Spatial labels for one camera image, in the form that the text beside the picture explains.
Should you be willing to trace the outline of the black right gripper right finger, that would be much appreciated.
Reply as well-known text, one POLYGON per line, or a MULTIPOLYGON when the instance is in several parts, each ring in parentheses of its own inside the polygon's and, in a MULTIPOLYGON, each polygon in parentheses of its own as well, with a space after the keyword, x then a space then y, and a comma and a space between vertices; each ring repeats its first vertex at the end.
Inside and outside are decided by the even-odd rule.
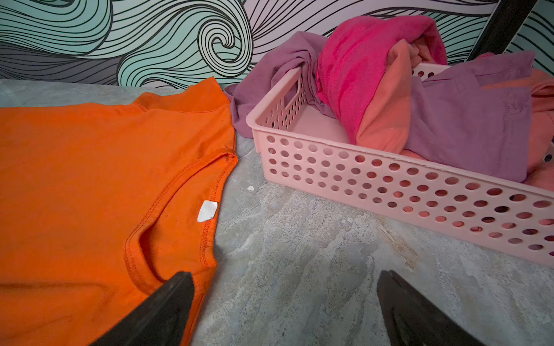
POLYGON ((377 295, 391 345, 482 345, 408 281, 384 270, 377 295))

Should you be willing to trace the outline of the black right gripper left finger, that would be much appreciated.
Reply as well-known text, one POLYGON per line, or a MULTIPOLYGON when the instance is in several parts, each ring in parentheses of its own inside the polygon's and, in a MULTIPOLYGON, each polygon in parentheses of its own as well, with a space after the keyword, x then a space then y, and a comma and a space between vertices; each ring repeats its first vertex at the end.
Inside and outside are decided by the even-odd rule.
POLYGON ((177 272, 94 345, 179 345, 195 289, 189 272, 177 272))

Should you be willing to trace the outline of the orange t-shirt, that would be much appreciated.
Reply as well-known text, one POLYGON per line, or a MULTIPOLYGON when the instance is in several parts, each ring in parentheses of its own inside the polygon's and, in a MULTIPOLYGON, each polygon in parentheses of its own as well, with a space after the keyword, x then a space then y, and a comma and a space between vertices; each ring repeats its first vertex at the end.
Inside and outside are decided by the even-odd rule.
POLYGON ((1 110, 1 344, 89 345, 177 272, 188 345, 238 162, 215 79, 129 105, 1 110))

